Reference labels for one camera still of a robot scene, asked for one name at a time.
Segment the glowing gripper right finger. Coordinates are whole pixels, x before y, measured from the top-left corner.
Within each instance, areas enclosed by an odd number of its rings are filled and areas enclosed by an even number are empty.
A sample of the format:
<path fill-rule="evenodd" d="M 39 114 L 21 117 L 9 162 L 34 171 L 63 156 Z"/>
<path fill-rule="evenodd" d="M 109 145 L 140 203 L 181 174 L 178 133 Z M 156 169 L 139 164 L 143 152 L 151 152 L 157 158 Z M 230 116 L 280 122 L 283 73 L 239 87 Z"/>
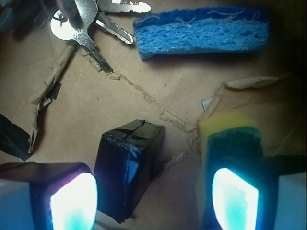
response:
<path fill-rule="evenodd" d="M 213 176 L 214 214 L 223 230 L 305 230 L 305 156 L 224 158 Z"/>

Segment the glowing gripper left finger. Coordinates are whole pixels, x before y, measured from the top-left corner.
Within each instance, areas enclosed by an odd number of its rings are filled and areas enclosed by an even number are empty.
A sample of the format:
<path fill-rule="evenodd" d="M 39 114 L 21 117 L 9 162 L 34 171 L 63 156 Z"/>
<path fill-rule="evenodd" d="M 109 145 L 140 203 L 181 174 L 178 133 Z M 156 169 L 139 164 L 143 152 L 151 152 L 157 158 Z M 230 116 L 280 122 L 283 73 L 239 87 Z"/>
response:
<path fill-rule="evenodd" d="M 91 230 L 97 184 L 81 162 L 0 166 L 2 230 Z"/>

